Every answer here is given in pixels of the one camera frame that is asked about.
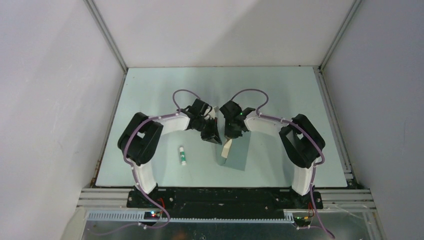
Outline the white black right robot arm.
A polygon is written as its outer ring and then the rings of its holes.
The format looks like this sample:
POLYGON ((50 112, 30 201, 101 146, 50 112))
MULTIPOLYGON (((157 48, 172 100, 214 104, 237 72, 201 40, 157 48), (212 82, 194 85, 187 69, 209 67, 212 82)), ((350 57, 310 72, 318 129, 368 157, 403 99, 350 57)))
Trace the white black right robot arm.
POLYGON ((325 140, 303 114, 290 120, 266 115, 251 107, 242 109, 230 100, 220 107, 224 117, 224 136, 226 141, 221 157, 229 157, 235 139, 244 132, 258 132, 281 139, 286 154, 294 164, 294 176, 291 184, 291 204, 297 209, 304 209, 311 202, 310 190, 313 188, 316 160, 325 161, 323 148, 325 140))

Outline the green white glue stick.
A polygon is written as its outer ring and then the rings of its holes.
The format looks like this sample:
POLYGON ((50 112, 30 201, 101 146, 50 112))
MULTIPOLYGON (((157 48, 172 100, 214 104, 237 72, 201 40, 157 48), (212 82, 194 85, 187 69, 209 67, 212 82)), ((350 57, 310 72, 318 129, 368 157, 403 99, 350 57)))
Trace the green white glue stick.
POLYGON ((187 165, 187 160, 186 160, 186 154, 185 154, 185 149, 181 146, 178 149, 179 152, 179 157, 180 157, 180 163, 182 166, 186 166, 187 165))

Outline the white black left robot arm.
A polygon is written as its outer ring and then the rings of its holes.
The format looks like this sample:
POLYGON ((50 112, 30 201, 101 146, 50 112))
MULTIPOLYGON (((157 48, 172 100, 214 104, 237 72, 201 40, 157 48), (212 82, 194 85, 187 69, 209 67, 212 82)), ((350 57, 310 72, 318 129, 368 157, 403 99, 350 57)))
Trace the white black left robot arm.
POLYGON ((141 191, 138 201, 145 208, 153 208, 158 202, 157 187, 151 160, 161 136, 178 131, 194 130, 201 140, 221 145, 218 131, 218 107, 195 99, 192 105, 159 116, 137 112, 120 136, 117 146, 124 162, 130 165, 135 187, 141 191))

